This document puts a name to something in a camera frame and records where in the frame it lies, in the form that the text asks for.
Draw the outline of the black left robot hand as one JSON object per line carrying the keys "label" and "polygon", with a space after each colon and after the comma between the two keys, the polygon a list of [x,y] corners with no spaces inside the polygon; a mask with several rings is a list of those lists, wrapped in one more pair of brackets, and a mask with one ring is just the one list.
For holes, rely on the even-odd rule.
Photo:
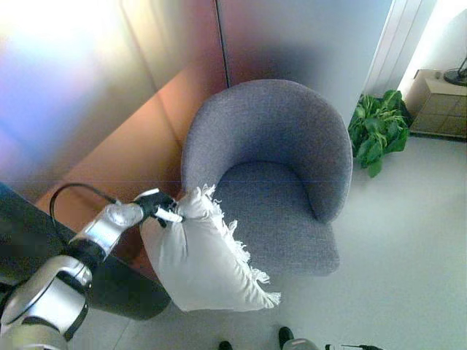
{"label": "black left robot hand", "polygon": [[184,221],[183,216],[176,212],[177,202],[158,188],[137,195],[133,203],[142,208],[143,220],[152,217],[162,228],[165,228],[168,222]]}

